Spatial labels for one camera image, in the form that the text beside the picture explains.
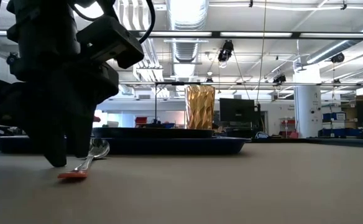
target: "gold vase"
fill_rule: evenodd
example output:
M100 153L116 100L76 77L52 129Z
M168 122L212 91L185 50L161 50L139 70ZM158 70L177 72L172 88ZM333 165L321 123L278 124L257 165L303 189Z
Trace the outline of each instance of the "gold vase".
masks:
M195 85L186 88L188 129L212 129L215 88Z

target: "table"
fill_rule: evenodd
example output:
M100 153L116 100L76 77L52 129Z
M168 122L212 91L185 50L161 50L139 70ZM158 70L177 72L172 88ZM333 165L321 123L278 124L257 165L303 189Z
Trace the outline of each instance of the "table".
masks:
M0 153L0 224L363 223L363 149L246 144L237 156L117 156L82 182Z

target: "metal spoon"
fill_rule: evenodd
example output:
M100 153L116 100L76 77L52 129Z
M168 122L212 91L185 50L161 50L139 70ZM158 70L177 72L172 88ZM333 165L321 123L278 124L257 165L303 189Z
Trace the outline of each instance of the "metal spoon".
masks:
M103 139L91 139L90 140L90 150L81 165L73 169L71 172L66 172L59 174L57 178L87 178L88 169L93 159L102 159L109 153L109 143L107 140Z

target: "blue tray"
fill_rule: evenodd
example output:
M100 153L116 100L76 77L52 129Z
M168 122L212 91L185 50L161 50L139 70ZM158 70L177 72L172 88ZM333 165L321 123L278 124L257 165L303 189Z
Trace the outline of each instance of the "blue tray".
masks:
M246 139L213 137L204 139L103 138L110 154L237 154ZM0 137L0 151L11 154L40 154L27 136Z

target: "white pillar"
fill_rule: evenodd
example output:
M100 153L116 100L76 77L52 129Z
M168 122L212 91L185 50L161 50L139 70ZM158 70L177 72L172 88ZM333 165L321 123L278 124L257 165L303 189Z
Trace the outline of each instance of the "white pillar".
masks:
M319 66L310 65L306 70L295 70L293 79L297 83L321 83ZM318 137L323 128L321 90L319 86L295 87L295 120L299 138Z

